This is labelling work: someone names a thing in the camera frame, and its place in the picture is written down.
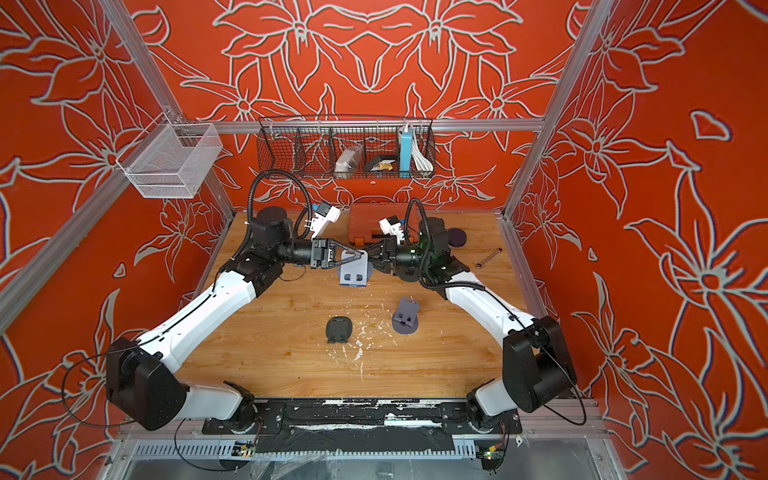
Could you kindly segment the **purple phone stand front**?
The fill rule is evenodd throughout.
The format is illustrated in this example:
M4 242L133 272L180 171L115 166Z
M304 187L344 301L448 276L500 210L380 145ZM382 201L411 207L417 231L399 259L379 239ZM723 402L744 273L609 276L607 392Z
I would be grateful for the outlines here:
M420 303L412 298L402 297L392 315L392 327L400 335L411 335L419 326Z

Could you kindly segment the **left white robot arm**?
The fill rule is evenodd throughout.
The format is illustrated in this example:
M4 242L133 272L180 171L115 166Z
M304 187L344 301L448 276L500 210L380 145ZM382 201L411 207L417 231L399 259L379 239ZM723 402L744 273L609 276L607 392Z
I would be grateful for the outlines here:
M215 419L237 433L257 423L254 396L227 381L221 386L186 384L176 376L183 363L229 317L263 295L285 265L333 269L359 259L323 237L340 217L327 202L307 201L296 220L281 207L247 208L246 233L236 252L206 290L172 317L135 340L120 338L105 353L106 398L148 431L172 421Z

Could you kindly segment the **black phone stand front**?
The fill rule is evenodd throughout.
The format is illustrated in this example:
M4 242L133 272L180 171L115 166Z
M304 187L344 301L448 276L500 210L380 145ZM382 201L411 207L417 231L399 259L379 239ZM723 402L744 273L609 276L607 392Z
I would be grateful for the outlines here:
M352 336L353 323L346 316L335 316L326 324L326 339L328 344L346 344Z

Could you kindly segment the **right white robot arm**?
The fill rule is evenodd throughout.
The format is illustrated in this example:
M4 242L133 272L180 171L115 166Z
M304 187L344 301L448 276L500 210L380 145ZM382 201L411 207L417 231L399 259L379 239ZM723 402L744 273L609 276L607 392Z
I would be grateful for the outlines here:
M576 389L577 375L561 326L500 298L451 251L444 221L412 200L405 218L379 221L381 239L366 251L372 267L423 288L461 308L502 349L502 373L467 395L469 421L486 427L514 410L552 411L548 403Z

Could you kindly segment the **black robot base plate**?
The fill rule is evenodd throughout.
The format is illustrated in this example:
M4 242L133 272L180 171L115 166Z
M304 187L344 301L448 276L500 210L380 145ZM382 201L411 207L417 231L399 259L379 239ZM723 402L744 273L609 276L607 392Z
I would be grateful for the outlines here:
M262 398L249 429L223 420L202 424L206 436L251 440L258 453L437 454L473 457L522 432L510 410L484 417L465 399Z

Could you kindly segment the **purple-grey phone stand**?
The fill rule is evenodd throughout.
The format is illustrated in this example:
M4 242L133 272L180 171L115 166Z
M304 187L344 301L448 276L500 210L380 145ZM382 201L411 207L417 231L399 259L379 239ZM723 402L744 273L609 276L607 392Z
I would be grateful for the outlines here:
M339 267L339 283L343 287L366 288L372 275L366 274L368 253L359 260Z

